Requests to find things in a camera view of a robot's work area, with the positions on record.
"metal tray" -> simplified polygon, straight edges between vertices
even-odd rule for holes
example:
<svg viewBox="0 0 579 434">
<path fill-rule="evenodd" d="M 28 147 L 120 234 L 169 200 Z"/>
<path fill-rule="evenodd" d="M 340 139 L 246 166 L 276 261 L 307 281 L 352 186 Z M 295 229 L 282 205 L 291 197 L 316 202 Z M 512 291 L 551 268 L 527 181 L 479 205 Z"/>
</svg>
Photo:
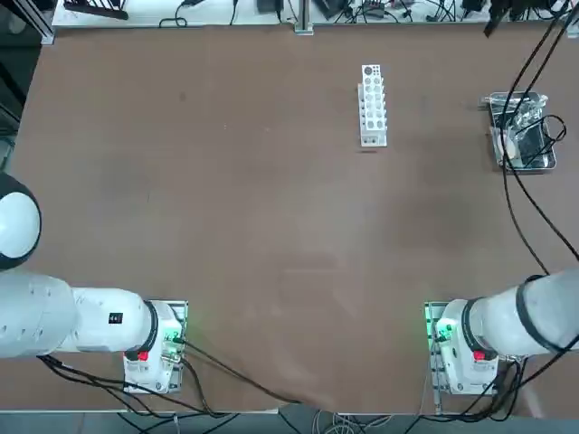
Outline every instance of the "metal tray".
<svg viewBox="0 0 579 434">
<path fill-rule="evenodd" d="M 512 98 L 517 99 L 523 96 L 524 92 L 514 92 Z M 506 92 L 495 92 L 490 94 L 491 100 L 500 99 L 501 97 L 505 99 L 507 97 Z M 539 100 L 540 96 L 536 92 L 529 92 L 528 97 L 530 99 Z M 492 145 L 495 153 L 495 158 L 497 160 L 497 165 L 502 168 L 502 146 L 499 143 L 499 135 L 495 134 L 496 129 L 500 127 L 500 122 L 502 120 L 504 104 L 502 103 L 489 103 L 489 114 L 490 114 L 490 124 L 491 124 L 491 134 Z M 507 116 L 512 117 L 514 108 L 507 111 Z M 545 123 L 544 129 L 547 134 L 549 132 L 548 125 Z M 532 155 L 538 152 L 545 145 L 546 137 L 544 135 L 544 130 L 541 128 L 541 124 L 537 124 L 527 130 L 525 135 L 518 140 L 518 148 L 524 147 Z M 511 159 L 511 163 L 519 173 L 523 174 L 536 174 L 544 173 L 553 170 L 556 166 L 555 150 L 551 149 L 540 156 L 534 158 L 531 162 L 523 161 L 520 157 L 520 152 L 517 153 L 515 158 Z"/>
</svg>

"tabletop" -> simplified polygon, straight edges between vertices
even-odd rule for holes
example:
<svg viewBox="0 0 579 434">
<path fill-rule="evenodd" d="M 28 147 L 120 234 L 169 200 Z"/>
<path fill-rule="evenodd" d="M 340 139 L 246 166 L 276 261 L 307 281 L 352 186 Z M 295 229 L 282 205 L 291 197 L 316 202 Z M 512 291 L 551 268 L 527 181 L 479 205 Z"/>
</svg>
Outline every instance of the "tabletop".
<svg viewBox="0 0 579 434">
<path fill-rule="evenodd" d="M 423 304 L 495 294 L 540 269 L 509 219 L 479 99 L 505 91 L 543 24 L 70 31 L 44 47 L 12 174 L 43 210 L 25 268 L 73 286 L 189 302 L 187 336 L 324 410 L 415 413 Z M 524 178 L 579 243 L 576 42 L 537 91 L 569 133 Z M 356 85 L 382 65 L 388 148 L 361 152 Z M 511 182 L 552 272 L 575 266 Z M 122 377 L 120 354 L 68 363 Z M 523 413 L 575 417 L 577 357 L 529 384 Z M 34 359 L 2 360 L 3 410 L 115 410 Z M 210 405 L 279 403 L 194 359 Z M 182 399 L 196 402 L 185 377 Z M 174 410 L 151 400 L 157 410 Z M 427 390 L 424 411 L 432 411 Z"/>
</svg>

